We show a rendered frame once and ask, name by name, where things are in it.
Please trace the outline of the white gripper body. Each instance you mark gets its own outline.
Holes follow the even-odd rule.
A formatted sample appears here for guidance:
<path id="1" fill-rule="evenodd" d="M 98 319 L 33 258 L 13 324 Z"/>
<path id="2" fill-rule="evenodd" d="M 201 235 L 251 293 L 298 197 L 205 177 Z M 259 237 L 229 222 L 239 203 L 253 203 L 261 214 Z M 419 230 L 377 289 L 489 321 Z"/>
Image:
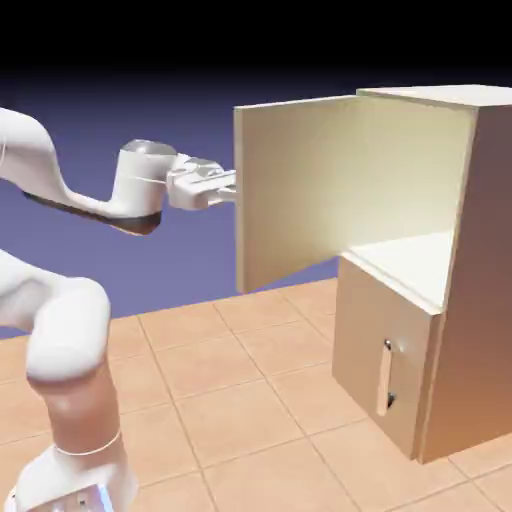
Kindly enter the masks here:
<path id="1" fill-rule="evenodd" d="M 202 175 L 198 171 L 168 172 L 166 186 L 169 205 L 186 211 L 207 209 L 215 204 L 218 176 Z"/>

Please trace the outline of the cream cabinet door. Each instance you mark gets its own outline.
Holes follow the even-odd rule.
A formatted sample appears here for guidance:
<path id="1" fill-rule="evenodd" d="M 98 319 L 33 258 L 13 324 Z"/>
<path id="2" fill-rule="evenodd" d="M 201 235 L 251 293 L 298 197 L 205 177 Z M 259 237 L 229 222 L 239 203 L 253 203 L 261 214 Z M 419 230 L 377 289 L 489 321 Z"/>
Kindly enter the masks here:
<path id="1" fill-rule="evenodd" d="M 348 95 L 234 108 L 239 292 L 336 255 L 335 183 L 355 102 Z"/>

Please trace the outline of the light wood cabinet door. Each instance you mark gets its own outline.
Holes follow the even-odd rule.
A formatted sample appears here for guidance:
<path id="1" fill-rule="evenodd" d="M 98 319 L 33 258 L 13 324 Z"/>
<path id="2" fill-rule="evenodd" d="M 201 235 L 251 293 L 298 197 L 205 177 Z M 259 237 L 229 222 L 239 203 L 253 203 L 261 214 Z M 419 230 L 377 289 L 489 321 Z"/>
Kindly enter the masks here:
<path id="1" fill-rule="evenodd" d="M 410 459 L 420 454 L 440 310 L 354 256 L 340 258 L 332 374 Z M 397 400 L 376 412 L 382 345 L 402 347 Z"/>

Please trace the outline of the light wood cabinet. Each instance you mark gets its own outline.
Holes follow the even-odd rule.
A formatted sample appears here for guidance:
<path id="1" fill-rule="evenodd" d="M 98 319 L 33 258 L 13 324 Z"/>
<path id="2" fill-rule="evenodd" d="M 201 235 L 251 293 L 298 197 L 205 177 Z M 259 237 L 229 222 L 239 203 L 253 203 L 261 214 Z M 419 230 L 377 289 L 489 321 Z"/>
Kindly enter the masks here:
<path id="1" fill-rule="evenodd" d="M 440 310 L 427 463 L 512 433 L 512 88 L 356 93 L 345 255 Z"/>

